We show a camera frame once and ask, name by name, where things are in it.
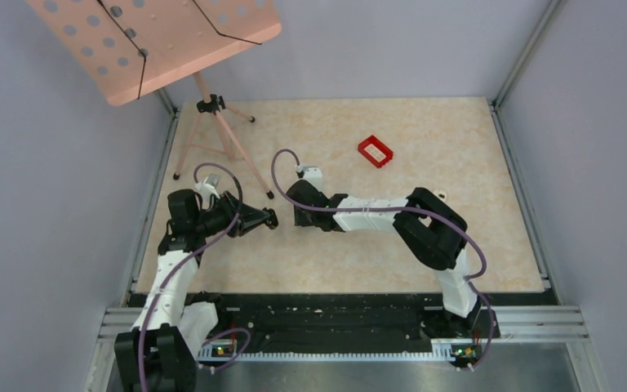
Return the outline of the black earbud charging case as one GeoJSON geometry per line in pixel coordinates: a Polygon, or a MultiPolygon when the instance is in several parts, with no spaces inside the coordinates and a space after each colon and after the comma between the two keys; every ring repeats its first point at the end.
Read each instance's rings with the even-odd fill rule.
{"type": "Polygon", "coordinates": [[[279,225],[276,211],[274,209],[267,208],[265,212],[267,213],[267,219],[265,221],[266,226],[269,229],[276,229],[279,225]]]}

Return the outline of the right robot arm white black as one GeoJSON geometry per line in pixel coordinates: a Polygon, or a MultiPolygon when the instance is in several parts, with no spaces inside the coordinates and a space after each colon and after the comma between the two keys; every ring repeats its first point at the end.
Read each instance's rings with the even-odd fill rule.
{"type": "Polygon", "coordinates": [[[415,258],[436,273],[448,330],[456,336],[468,336],[478,327],[477,294],[465,279],[467,223],[431,191],[417,187],[409,196],[395,199],[363,199],[348,194],[327,197],[310,181],[299,179],[286,196],[294,206],[295,225],[299,227],[398,235],[415,258]]]}

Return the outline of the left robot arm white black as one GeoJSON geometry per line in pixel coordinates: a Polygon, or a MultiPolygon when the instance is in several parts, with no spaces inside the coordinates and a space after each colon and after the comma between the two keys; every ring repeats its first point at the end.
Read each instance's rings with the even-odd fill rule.
{"type": "Polygon", "coordinates": [[[229,316],[214,304],[185,303],[202,254],[225,236],[242,237],[262,225],[278,227],[271,208],[249,206],[228,191],[212,198],[203,209],[191,189],[167,197],[170,219],[158,246],[153,286],[130,331],[114,342],[125,391],[194,390],[207,336],[222,336],[229,327],[229,316]]]}

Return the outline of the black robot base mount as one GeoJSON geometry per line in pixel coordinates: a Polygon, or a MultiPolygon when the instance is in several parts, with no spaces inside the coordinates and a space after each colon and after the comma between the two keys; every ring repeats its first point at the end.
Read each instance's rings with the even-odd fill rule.
{"type": "Polygon", "coordinates": [[[189,349],[227,332],[224,351],[249,354],[414,354],[433,340],[485,341],[488,314],[466,319],[438,294],[220,294],[158,300],[148,331],[176,325],[189,349]]]}

